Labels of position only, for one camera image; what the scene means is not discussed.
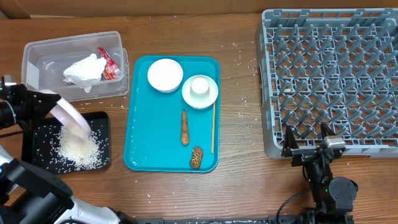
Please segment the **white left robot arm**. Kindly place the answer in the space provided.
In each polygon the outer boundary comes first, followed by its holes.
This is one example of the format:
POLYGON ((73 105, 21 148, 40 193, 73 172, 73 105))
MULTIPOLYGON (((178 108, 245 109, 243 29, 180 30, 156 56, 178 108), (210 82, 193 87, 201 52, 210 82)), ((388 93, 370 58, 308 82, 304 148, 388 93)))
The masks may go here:
MULTIPOLYGON (((82 115, 59 94, 30 91, 23 84, 1 77, 1 128, 18 125, 31 133, 52 114, 64 126, 76 127, 81 138, 91 129, 82 115)), ((1 223, 135 223, 135 219, 109 207, 78 200, 55 174, 12 157, 1 149, 1 223)))

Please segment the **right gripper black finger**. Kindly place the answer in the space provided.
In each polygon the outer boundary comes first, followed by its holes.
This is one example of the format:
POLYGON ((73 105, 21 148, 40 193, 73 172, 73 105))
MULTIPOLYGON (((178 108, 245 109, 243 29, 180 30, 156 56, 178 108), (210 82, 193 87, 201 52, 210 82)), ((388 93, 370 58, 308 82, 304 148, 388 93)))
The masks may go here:
POLYGON ((283 145, 283 150, 288 149, 298 149, 299 146, 296 142, 294 133, 292 131, 292 128, 290 126, 286 127, 285 134, 284 134, 284 145, 283 145))
POLYGON ((329 126, 325 123, 322 122, 320 124, 320 129, 321 129, 321 137, 325 138, 327 136, 335 136, 336 134, 329 128, 329 126))

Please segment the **white napkin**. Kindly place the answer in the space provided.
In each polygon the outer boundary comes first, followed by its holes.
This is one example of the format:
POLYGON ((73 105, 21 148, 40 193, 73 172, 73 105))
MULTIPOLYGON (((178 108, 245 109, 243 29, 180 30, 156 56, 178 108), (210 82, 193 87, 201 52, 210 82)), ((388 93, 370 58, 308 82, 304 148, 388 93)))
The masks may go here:
POLYGON ((75 62, 64 72, 64 82, 80 85, 86 93, 91 91, 94 83, 99 82, 105 69, 106 59, 98 58, 96 54, 75 62))

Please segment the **large white plate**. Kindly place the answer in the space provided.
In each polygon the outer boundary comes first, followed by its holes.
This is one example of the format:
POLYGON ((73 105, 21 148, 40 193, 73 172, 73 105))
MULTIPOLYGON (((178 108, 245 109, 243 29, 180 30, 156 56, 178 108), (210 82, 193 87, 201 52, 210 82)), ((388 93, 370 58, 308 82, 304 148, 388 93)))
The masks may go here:
POLYGON ((85 141, 89 140, 91 128, 88 122, 67 100, 60 98, 50 110, 50 114, 66 128, 68 134, 85 141))

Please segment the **red snack wrapper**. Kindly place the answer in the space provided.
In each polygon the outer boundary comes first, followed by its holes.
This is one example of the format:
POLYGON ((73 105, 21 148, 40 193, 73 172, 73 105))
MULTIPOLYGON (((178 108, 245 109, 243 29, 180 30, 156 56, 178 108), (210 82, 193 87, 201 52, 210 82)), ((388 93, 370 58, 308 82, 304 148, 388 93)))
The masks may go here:
POLYGON ((99 54, 106 60, 103 76, 106 80, 116 80, 121 76, 119 65, 109 56, 103 47, 99 47, 99 54))

